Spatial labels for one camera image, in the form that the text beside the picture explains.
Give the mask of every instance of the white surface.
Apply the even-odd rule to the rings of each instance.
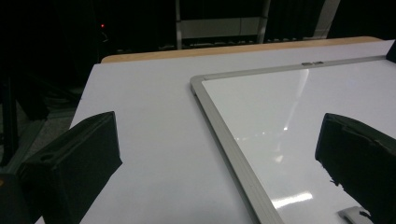
[[[123,165],[110,178],[81,223],[251,222],[191,94],[190,78],[291,63],[383,55],[391,44],[384,41],[97,64],[73,125],[89,116],[114,110]]]
[[[344,223],[359,205],[315,160],[325,113],[396,137],[396,64],[384,61],[204,81],[285,223]]]

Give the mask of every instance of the whiteboard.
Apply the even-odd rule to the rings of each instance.
[[[315,160],[325,113],[396,137],[395,63],[310,65],[191,80],[262,223],[345,223],[337,212],[360,206]]]

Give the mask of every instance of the white table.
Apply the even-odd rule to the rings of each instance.
[[[196,75],[384,55],[392,41],[97,64],[72,125],[115,111],[123,165],[81,223],[252,223],[190,89]]]

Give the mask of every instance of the table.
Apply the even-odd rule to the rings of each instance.
[[[123,165],[81,223],[258,223],[195,102],[190,78],[384,55],[391,44],[359,37],[276,44],[279,50],[258,45],[103,59],[92,69],[72,126],[115,111]],[[320,45],[327,47],[285,49]]]

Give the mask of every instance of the whiteboard frame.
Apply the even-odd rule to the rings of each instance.
[[[259,178],[254,174],[247,158],[237,145],[225,121],[221,117],[215,104],[212,102],[209,94],[205,90],[203,81],[228,77],[254,76],[275,72],[300,70],[306,68],[336,66],[341,64],[365,63],[381,60],[386,60],[385,55],[348,60],[292,64],[280,67],[268,67],[254,70],[235,71],[230,73],[201,75],[191,78],[191,91],[197,98],[197,102],[205,111],[205,116],[208,119],[208,123],[211,125],[211,128],[213,129],[219,140],[219,144],[221,146],[219,150],[223,150],[226,154],[231,166],[233,167],[233,171],[235,172],[236,177],[238,178],[240,185],[242,186],[242,189],[245,192],[248,201],[260,223],[283,224],[284,222],[281,219],[279,213],[274,208],[273,204],[271,203],[271,200],[268,197],[262,184],[260,183]]]

